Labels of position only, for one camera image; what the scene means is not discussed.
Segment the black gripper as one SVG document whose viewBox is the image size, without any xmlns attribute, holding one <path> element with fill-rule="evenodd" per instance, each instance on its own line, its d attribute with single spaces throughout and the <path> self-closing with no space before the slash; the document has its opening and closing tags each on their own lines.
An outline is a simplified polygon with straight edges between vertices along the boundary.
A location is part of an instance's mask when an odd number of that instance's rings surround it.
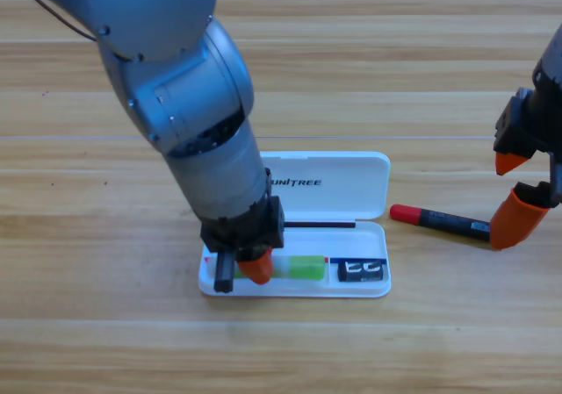
<svg viewBox="0 0 562 394">
<path fill-rule="evenodd" d="M 285 243 L 285 215 L 278 197 L 264 197 L 236 218 L 204 220 L 200 236 L 208 251 L 217 255 L 213 288 L 231 292 L 234 270 L 256 284 L 273 277 L 272 252 Z"/>
<path fill-rule="evenodd" d="M 550 181 L 517 183 L 490 220 L 492 248 L 502 250 L 525 240 L 561 203 L 561 88 L 520 88 L 496 122 L 495 170 L 518 168 L 535 152 L 550 156 Z"/>
</svg>

